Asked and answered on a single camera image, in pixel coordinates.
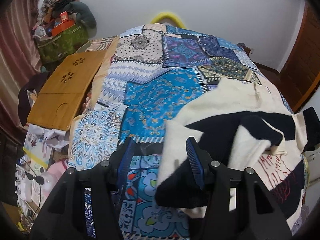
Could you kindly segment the cream and navy sweater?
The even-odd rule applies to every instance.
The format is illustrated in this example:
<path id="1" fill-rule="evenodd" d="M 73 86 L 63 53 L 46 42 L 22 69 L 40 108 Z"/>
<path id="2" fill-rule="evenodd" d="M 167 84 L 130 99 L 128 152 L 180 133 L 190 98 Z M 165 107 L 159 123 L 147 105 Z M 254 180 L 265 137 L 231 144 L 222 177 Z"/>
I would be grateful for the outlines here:
<path id="1" fill-rule="evenodd" d="M 229 168 L 254 168 L 294 226 L 305 191 L 302 154 L 319 145 L 313 108 L 292 114 L 273 86 L 223 78 L 167 120 L 155 201 L 202 218 L 207 202 L 187 157 L 189 137 Z"/>

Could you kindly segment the dark clothing on floor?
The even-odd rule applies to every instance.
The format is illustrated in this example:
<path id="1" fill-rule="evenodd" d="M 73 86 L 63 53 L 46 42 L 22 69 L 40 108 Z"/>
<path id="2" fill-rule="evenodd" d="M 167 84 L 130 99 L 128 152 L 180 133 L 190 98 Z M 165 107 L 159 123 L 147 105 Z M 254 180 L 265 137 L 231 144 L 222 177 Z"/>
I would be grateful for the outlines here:
<path id="1" fill-rule="evenodd" d="M 20 89 L 18 94 L 18 117 L 22 126 L 27 124 L 27 117 L 31 111 L 32 103 L 28 92 L 36 91 L 38 94 L 48 79 L 48 72 L 36 74 Z"/>

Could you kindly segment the pink object on floor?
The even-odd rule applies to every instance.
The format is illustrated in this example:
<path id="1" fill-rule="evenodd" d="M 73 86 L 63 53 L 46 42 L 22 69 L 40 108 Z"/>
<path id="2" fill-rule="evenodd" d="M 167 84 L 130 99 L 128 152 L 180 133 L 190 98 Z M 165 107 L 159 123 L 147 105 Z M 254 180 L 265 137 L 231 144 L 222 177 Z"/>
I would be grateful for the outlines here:
<path id="1" fill-rule="evenodd" d="M 52 164 L 46 172 L 42 172 L 40 176 L 43 178 L 43 184 L 41 185 L 41 191 L 42 194 L 47 198 L 58 182 L 58 180 L 61 178 L 61 176 L 64 174 L 64 172 L 67 169 L 68 160 L 61 159 L 57 161 L 56 163 Z"/>

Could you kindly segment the wooden lap desk tray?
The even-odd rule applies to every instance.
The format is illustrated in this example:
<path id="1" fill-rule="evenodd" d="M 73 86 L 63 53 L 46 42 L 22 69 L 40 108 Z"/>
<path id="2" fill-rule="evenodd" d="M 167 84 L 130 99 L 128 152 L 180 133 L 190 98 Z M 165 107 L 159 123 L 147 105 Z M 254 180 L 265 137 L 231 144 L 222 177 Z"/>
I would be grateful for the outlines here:
<path id="1" fill-rule="evenodd" d="M 105 54 L 97 50 L 67 56 L 41 88 L 27 122 L 68 131 Z"/>

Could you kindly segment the brown wooden wardrobe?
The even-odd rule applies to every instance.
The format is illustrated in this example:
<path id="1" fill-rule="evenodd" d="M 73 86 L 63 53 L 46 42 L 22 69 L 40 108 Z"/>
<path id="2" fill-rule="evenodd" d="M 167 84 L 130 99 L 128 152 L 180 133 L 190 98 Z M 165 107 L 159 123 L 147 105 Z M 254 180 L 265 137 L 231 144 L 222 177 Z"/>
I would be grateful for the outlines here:
<path id="1" fill-rule="evenodd" d="M 291 109 L 298 111 L 319 84 L 319 18 L 306 5 L 300 30 L 284 68 L 280 87 Z"/>

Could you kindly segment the blue patchwork bed quilt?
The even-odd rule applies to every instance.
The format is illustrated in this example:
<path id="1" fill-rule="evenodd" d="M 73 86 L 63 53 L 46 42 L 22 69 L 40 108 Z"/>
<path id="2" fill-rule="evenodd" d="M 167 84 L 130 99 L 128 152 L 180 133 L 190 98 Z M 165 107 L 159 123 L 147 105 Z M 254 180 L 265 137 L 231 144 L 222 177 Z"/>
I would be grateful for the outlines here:
<path id="1" fill-rule="evenodd" d="M 116 194 L 121 231 L 132 239 L 189 237 L 187 220 L 193 217 L 155 201 L 166 121 L 223 78 L 274 85 L 243 46 L 192 30 L 146 24 L 91 45 L 101 46 L 106 74 L 92 108 L 72 124 L 69 165 L 92 168 L 132 137 L 135 154 Z"/>

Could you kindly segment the green fabric storage basket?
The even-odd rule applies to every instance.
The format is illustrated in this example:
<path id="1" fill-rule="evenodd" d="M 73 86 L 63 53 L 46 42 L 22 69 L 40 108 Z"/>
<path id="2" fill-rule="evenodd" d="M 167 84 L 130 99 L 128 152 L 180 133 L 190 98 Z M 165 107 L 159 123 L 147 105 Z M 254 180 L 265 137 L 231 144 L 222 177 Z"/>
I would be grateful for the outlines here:
<path id="1" fill-rule="evenodd" d="M 86 28 L 82 24 L 76 23 L 52 38 L 36 41 L 36 45 L 42 63 L 48 64 L 74 54 L 87 41 Z"/>

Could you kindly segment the orange box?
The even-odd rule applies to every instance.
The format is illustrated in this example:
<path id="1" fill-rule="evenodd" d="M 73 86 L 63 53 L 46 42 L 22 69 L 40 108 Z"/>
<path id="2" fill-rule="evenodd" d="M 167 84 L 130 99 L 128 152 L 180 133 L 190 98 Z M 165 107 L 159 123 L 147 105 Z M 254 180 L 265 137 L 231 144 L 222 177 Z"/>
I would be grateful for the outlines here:
<path id="1" fill-rule="evenodd" d="M 68 13 L 64 11 L 60 14 L 60 20 L 58 22 L 58 25 L 56 25 L 52 29 L 52 35 L 56 36 L 59 33 L 65 31 L 66 29 L 72 27 L 73 25 L 75 25 L 74 20 L 69 18 Z"/>

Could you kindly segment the grey plush toy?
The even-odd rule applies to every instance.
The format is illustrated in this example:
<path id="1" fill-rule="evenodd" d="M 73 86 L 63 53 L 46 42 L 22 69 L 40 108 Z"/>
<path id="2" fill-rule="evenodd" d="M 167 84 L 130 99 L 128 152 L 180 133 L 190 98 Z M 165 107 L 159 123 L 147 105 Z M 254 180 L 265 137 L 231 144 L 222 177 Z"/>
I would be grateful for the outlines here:
<path id="1" fill-rule="evenodd" d="M 85 26 L 93 29 L 97 26 L 94 15 L 92 14 L 89 7 L 82 2 L 71 2 L 67 6 L 67 11 L 71 14 L 76 14 L 76 21 L 83 22 Z"/>

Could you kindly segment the yellow curved foam tube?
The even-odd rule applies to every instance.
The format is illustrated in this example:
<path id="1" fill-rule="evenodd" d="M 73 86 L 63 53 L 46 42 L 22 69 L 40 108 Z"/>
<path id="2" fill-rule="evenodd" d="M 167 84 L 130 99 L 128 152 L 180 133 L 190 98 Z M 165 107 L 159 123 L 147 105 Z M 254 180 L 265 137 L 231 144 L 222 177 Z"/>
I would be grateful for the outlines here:
<path id="1" fill-rule="evenodd" d="M 174 24 L 174 26 L 185 29 L 185 25 L 182 20 L 177 15 L 169 11 L 160 12 L 151 20 L 150 23 L 161 23 L 164 20 L 169 20 Z"/>

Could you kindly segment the pink striped curtain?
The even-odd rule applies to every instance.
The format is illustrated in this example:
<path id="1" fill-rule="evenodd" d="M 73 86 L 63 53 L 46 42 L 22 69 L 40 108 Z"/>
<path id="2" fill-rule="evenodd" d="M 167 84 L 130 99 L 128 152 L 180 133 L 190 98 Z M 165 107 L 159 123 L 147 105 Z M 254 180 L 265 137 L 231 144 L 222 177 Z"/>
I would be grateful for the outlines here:
<path id="1" fill-rule="evenodd" d="M 21 125 L 18 94 L 42 66 L 31 31 L 39 15 L 39 0 L 12 0 L 1 12 L 1 126 Z"/>

